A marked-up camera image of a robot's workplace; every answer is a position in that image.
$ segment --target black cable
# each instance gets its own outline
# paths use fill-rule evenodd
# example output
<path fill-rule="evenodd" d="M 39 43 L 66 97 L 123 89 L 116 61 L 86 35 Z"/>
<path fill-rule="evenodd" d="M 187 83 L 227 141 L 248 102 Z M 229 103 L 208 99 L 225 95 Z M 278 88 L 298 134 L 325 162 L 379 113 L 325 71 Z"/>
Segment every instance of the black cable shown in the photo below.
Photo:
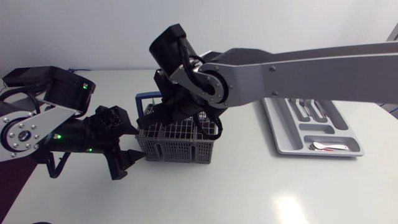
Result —
<path fill-rule="evenodd" d="M 204 59 L 201 58 L 200 56 L 197 56 L 197 55 L 189 55 L 189 57 L 190 57 L 190 58 L 194 58 L 194 59 L 196 59 L 196 60 L 199 60 L 202 64 L 206 63 L 206 62 L 204 61 Z"/>
<path fill-rule="evenodd" d="M 43 86 L 48 85 L 50 83 L 51 83 L 51 80 L 48 80 L 48 81 L 36 83 L 33 85 L 24 86 L 24 87 L 16 88 L 13 90 L 5 91 L 2 95 L 0 95 L 0 101 L 4 101 L 6 98 L 8 98 L 14 94 L 17 94 L 17 93 L 25 93 L 25 92 L 29 92 L 31 90 L 36 90 L 36 89 L 42 88 Z"/>
<path fill-rule="evenodd" d="M 84 116 L 87 113 L 88 106 L 90 105 L 90 101 L 91 101 L 91 97 L 90 97 L 90 99 L 88 99 L 85 109 L 80 114 L 71 116 L 71 118 L 80 118 L 80 117 Z"/>
<path fill-rule="evenodd" d="M 31 93 L 26 92 L 25 93 L 33 102 L 33 105 L 35 106 L 36 109 L 36 114 L 40 113 L 40 106 L 39 106 L 39 102 L 37 102 L 37 99 L 35 98 L 35 96 Z"/>
<path fill-rule="evenodd" d="M 62 158 L 60 158 L 60 162 L 58 163 L 57 167 L 55 167 L 54 156 L 52 153 L 49 153 L 49 157 L 47 158 L 46 165 L 47 170 L 51 178 L 57 178 L 61 172 L 65 163 L 67 162 L 70 156 L 70 152 L 66 152 L 63 154 Z"/>
<path fill-rule="evenodd" d="M 190 79 L 190 81 L 197 86 L 198 88 L 200 88 L 201 90 L 208 92 L 206 90 L 206 87 L 204 86 L 204 84 L 202 84 L 201 81 L 199 81 L 195 74 L 193 73 L 193 69 L 192 69 L 192 65 L 189 62 L 189 54 L 188 54 L 188 50 L 187 47 L 183 44 L 182 40 L 179 39 L 178 40 L 178 47 L 180 49 L 180 55 L 182 58 L 182 66 L 184 67 L 185 73 L 188 75 L 188 78 Z"/>
<path fill-rule="evenodd" d="M 7 88 L 6 83 L 5 83 L 4 81 L 2 82 L 2 84 L 4 85 L 4 87 L 0 90 L 0 93 L 1 93 L 5 88 Z"/>
<path fill-rule="evenodd" d="M 199 122 L 198 114 L 193 115 L 193 121 L 195 122 L 195 125 L 199 129 L 199 132 L 201 132 L 202 135 L 204 135 L 206 138 L 208 138 L 210 140 L 216 140 L 219 137 L 221 137 L 221 133 L 223 132 L 223 124 L 221 123 L 220 118 L 216 118 L 213 121 L 217 125 L 217 128 L 218 128 L 218 133 L 217 134 L 209 134 L 203 129 L 203 127 L 201 126 L 201 124 Z"/>

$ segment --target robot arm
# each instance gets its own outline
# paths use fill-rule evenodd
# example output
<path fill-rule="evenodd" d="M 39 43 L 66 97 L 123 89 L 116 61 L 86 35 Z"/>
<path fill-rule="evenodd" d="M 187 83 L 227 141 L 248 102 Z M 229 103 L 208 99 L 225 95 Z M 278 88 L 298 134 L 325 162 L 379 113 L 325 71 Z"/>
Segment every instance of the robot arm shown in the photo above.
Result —
<path fill-rule="evenodd" d="M 163 103 L 137 120 L 142 128 L 201 111 L 217 120 L 228 107 L 265 97 L 398 103 L 398 42 L 283 54 L 231 49 L 201 58 L 176 24 L 149 50 L 161 67 L 155 81 Z"/>
<path fill-rule="evenodd" d="M 0 162 L 31 155 L 39 164 L 46 164 L 50 177 L 57 178 L 72 152 L 104 154 L 113 180 L 127 175 L 126 169 L 145 153 L 119 147 L 123 134 L 138 134 L 127 112 L 118 106 L 100 106 L 93 116 L 83 116 L 90 104 L 95 84 L 86 78 L 56 67 L 17 68 L 6 76 L 16 86 L 0 96 Z M 26 82 L 41 82 L 26 85 Z M 33 94 L 46 90 L 43 98 Z M 4 100 L 13 94 L 30 96 L 36 114 Z M 40 111 L 41 104 L 49 105 Z M 55 165 L 53 151 L 64 152 Z"/>

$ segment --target gray plastic basket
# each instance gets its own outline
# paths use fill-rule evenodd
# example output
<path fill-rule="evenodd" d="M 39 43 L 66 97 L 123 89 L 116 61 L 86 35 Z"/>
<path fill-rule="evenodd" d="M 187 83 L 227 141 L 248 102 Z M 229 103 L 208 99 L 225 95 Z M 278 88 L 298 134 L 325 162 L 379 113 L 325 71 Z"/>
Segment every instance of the gray plastic basket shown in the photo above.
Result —
<path fill-rule="evenodd" d="M 144 111 L 153 112 L 152 105 Z M 199 114 L 199 121 L 209 134 L 216 133 L 216 125 L 205 113 Z M 196 162 L 209 164 L 214 140 L 209 140 L 197 131 L 192 117 L 167 126 L 153 124 L 147 129 L 140 129 L 136 139 L 147 161 Z"/>

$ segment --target metal bracket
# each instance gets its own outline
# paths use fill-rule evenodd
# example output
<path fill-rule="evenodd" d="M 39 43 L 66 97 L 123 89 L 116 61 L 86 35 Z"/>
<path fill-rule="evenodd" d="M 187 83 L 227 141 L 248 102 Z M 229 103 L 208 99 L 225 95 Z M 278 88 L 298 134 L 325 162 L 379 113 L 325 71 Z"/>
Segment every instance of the metal bracket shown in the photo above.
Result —
<path fill-rule="evenodd" d="M 190 90 L 192 93 L 202 97 L 209 103 L 209 105 L 213 106 L 213 105 L 219 103 L 224 97 L 225 92 L 224 92 L 223 84 L 215 76 L 213 76 L 211 74 L 207 74 L 207 73 L 202 73 L 201 71 L 205 71 L 205 70 L 200 69 L 199 72 L 195 72 L 195 75 L 203 83 L 209 84 L 214 88 L 215 93 L 213 95 L 210 95 L 210 94 L 202 91 L 199 87 L 194 85 L 191 82 L 191 80 L 188 78 L 187 74 L 185 73 L 185 71 L 182 67 L 177 69 L 170 76 L 170 79 L 173 81 L 176 81 L 178 84 L 180 84 L 181 86 Z"/>
<path fill-rule="evenodd" d="M 3 122 L 0 128 L 7 132 L 3 133 L 0 162 L 32 154 L 39 148 L 37 143 L 41 139 L 75 113 L 76 110 L 56 106 L 34 116 L 28 111 L 16 111 L 1 117 Z"/>

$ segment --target green led light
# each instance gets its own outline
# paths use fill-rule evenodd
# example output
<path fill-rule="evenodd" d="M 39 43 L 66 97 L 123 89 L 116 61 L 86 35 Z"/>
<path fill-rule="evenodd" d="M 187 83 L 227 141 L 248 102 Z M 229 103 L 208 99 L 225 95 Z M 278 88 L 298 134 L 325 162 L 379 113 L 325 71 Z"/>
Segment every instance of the green led light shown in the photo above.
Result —
<path fill-rule="evenodd" d="M 60 134 L 54 134 L 54 137 L 53 137 L 54 139 L 61 139 L 62 138 L 62 135 L 60 135 Z"/>

